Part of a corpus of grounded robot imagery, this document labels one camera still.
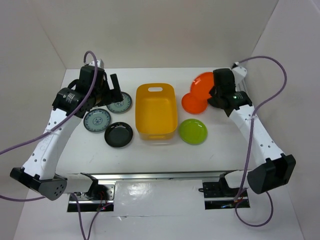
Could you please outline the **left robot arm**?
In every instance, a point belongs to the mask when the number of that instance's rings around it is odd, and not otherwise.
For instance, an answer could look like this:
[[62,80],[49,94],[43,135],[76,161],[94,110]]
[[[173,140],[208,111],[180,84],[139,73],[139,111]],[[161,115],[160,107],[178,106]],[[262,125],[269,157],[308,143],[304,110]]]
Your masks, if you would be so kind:
[[92,175],[70,173],[61,176],[56,174],[56,168],[71,134],[85,114],[94,107],[123,100],[118,76],[111,74],[110,79],[113,88],[109,87],[104,69],[83,66],[79,78],[57,93],[44,131],[45,137],[22,167],[11,170],[10,177],[51,201],[62,194],[81,193],[92,200],[100,193],[106,193],[106,187]]

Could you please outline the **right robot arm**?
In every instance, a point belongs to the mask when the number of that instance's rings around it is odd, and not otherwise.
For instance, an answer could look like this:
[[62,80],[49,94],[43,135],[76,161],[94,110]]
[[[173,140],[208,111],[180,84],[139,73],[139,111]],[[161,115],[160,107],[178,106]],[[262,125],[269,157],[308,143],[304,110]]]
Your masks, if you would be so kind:
[[224,110],[238,127],[248,143],[248,157],[253,157],[256,168],[235,170],[222,176],[218,184],[223,196],[230,196],[235,189],[250,188],[262,194],[288,184],[296,160],[285,154],[273,141],[255,112],[255,107],[244,91],[236,90],[235,69],[219,68],[213,71],[213,87],[208,103]]

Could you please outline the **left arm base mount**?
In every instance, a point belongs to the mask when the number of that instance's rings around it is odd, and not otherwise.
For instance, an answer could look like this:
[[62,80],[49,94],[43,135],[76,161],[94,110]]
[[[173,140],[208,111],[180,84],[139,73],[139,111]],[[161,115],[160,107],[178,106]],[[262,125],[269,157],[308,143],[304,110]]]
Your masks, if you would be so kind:
[[79,203],[81,212],[113,212],[115,184],[102,184],[93,175],[81,173],[86,179],[90,179],[88,191],[75,192],[75,197],[70,196],[68,200],[67,212],[75,213],[78,211],[76,200]]

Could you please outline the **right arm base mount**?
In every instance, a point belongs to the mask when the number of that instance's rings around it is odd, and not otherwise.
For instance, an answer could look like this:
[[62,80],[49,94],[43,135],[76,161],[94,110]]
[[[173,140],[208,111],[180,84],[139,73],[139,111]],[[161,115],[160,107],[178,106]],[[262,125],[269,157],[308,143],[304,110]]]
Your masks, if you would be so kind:
[[198,189],[204,197],[205,210],[226,210],[234,209],[238,203],[240,208],[250,208],[248,193],[242,193],[237,201],[234,197],[239,188],[231,188],[227,184],[226,174],[220,174],[217,180],[204,181],[202,187]]

